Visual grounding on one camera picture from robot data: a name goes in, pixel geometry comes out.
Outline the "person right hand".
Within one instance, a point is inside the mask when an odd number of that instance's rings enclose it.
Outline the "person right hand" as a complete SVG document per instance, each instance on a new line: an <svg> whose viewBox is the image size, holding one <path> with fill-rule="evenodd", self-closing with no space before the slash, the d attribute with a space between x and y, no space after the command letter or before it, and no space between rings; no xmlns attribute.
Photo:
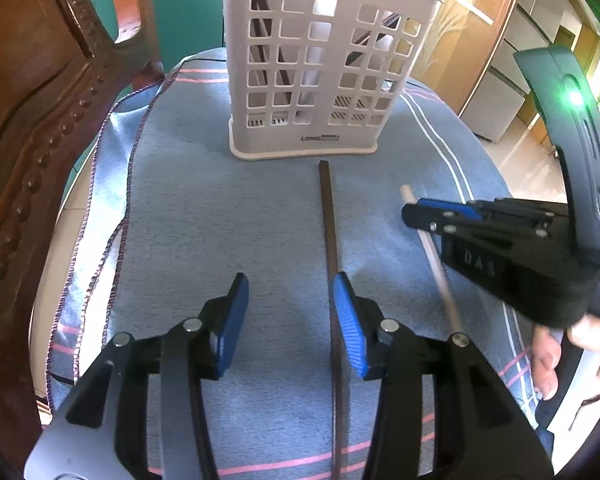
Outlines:
<svg viewBox="0 0 600 480"><path fill-rule="evenodd" d="M558 372L562 361L573 354L594 352L595 375L586 384L586 391L591 396L600 396L600 318L587 314L562 333L558 340L554 332L547 326L534 324L531 341L531 373L534 391L542 400L553 399L558 393L558 386L564 375Z"/></svg>

